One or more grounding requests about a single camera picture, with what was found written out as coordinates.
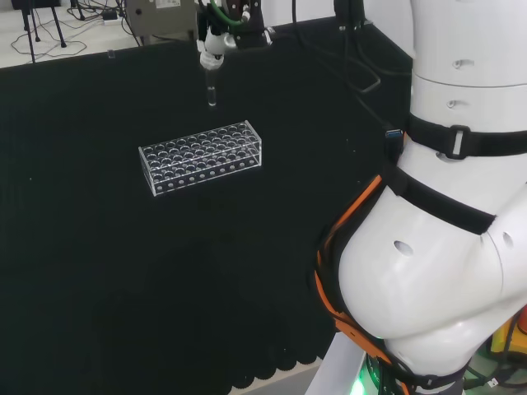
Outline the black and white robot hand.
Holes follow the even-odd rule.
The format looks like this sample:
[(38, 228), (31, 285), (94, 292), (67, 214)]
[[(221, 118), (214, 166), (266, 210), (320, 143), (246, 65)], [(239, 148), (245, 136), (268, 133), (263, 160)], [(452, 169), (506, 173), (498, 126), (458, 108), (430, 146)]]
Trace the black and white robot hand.
[(264, 24), (260, 1), (196, 1), (196, 44), (203, 69), (216, 71), (227, 53), (259, 49), (272, 39)]

